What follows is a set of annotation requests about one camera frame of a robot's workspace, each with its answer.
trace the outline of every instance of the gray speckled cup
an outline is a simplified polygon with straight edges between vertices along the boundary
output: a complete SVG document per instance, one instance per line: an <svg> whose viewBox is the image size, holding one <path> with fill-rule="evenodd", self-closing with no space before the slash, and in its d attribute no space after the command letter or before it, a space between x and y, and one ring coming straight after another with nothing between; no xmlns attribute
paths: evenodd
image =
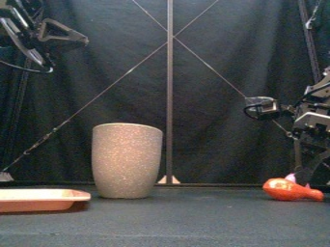
<svg viewBox="0 0 330 247"><path fill-rule="evenodd" d="M145 198L161 158L163 132L134 123L105 123L92 129L92 176L104 198Z"/></svg>

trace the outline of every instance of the plastic tray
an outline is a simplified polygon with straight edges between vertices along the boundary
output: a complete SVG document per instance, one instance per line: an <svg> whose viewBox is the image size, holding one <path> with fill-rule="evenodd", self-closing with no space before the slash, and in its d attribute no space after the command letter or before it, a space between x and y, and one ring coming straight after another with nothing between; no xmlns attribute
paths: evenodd
<svg viewBox="0 0 330 247"><path fill-rule="evenodd" d="M72 189L0 189L0 212L66 210L90 194Z"/></svg>

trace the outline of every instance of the orange object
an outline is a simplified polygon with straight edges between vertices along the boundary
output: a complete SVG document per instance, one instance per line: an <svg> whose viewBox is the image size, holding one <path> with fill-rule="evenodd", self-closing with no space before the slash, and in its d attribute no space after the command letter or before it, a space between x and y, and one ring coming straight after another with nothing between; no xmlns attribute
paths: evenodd
<svg viewBox="0 0 330 247"><path fill-rule="evenodd" d="M300 199L323 201L324 197L319 190L303 187L284 178L268 179L263 184L263 190L272 198L280 201L296 201Z"/></svg>

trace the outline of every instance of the black cable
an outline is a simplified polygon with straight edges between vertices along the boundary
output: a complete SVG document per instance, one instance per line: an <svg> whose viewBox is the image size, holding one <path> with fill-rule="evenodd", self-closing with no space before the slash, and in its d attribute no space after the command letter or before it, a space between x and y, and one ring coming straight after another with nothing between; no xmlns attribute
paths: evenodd
<svg viewBox="0 0 330 247"><path fill-rule="evenodd" d="M24 67L12 65L12 64L6 63L6 62L2 61L2 60L0 60L0 64L4 65L4 66L10 67L12 69L18 69L18 70L21 70L21 71L26 71L26 72L32 72L32 73L52 73L52 72L53 72L53 68L52 68L52 67L49 67L48 70L28 69L28 68L24 68Z"/></svg>

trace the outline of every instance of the black backdrop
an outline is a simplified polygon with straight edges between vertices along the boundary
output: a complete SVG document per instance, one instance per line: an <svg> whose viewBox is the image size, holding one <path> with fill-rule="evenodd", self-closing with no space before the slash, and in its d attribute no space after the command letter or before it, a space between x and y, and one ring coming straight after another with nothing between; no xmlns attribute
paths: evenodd
<svg viewBox="0 0 330 247"><path fill-rule="evenodd" d="M297 3L213 2L173 1L173 34L184 30L173 40L172 173L184 183L261 183L289 172L292 141L273 122L244 117L243 97L293 103L312 84ZM45 16L90 43L60 56L53 74L29 74L13 142L1 137L2 167L116 82L9 170L17 180L92 181L93 126L148 124L165 133L165 1L46 1ZM277 122L289 130L289 120Z"/></svg>

